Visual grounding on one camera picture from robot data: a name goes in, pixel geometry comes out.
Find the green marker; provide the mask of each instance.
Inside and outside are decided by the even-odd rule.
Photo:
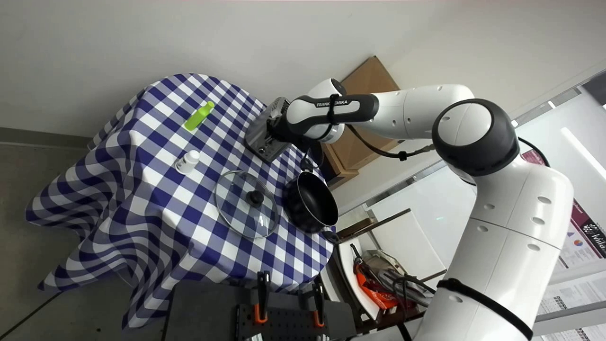
[[[211,111],[215,109],[215,102],[205,102],[202,108],[198,108],[194,111],[194,115],[185,123],[185,127],[194,132],[196,128],[200,128],[207,117],[211,115]]]

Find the floor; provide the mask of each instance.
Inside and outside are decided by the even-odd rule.
[[[166,320],[124,331],[131,289],[120,278],[71,291],[41,291],[39,282],[78,244],[77,233],[25,221],[29,200],[86,151],[82,138],[16,134],[0,128],[0,339],[164,337]]]

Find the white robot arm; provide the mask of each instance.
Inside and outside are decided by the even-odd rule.
[[[520,157],[510,117],[465,85],[342,96],[325,81],[281,109],[279,138],[334,142],[344,123],[393,138],[433,138],[478,200],[417,341],[523,341],[563,248],[573,183]]]

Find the blue checkered tablecloth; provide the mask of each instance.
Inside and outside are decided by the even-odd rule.
[[[209,100],[215,111],[196,132],[186,130],[185,121]],[[82,235],[42,286],[77,288],[126,269],[133,295],[124,325],[139,327],[167,310],[181,280],[247,280],[270,271],[275,288],[294,289],[317,276],[332,244],[292,225],[281,204],[277,229],[247,238],[213,200],[228,170],[251,172],[277,199],[298,176],[300,149],[268,164],[245,147],[247,127],[262,111],[241,87],[203,73],[177,73],[139,92],[90,153],[33,199],[29,221]],[[202,161],[181,174],[175,161],[190,149]]]

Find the black pan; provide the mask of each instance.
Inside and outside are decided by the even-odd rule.
[[[340,219],[340,208],[328,185],[313,172],[302,172],[285,195],[285,208],[294,225],[319,233]]]

